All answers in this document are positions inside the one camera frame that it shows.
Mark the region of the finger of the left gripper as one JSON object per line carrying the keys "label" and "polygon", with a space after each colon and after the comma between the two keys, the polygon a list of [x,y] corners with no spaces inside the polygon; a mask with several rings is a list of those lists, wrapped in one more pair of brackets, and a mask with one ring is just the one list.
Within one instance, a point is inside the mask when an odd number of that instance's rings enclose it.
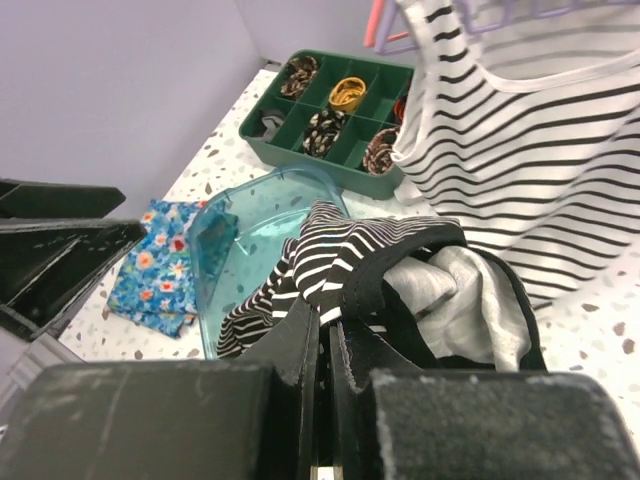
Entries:
{"label": "finger of the left gripper", "polygon": [[2,219],[104,218],[124,201],[116,187],[1,180]]}
{"label": "finger of the left gripper", "polygon": [[145,235],[137,220],[3,219],[1,328],[33,341],[66,325]]}

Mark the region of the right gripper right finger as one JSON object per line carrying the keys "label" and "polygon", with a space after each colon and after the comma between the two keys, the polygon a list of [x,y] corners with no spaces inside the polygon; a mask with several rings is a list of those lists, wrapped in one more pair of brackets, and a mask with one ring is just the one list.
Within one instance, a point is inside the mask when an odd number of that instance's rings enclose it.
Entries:
{"label": "right gripper right finger", "polygon": [[639,458],[594,379],[423,370],[361,322],[330,328],[338,479],[635,479]]}

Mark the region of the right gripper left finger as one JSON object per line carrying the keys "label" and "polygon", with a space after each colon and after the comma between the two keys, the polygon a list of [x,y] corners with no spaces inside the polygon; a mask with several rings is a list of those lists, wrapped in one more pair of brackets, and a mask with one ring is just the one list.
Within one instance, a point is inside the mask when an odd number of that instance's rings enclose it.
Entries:
{"label": "right gripper left finger", "polygon": [[44,370],[1,442],[5,479],[308,479],[316,310],[296,300],[232,360]]}

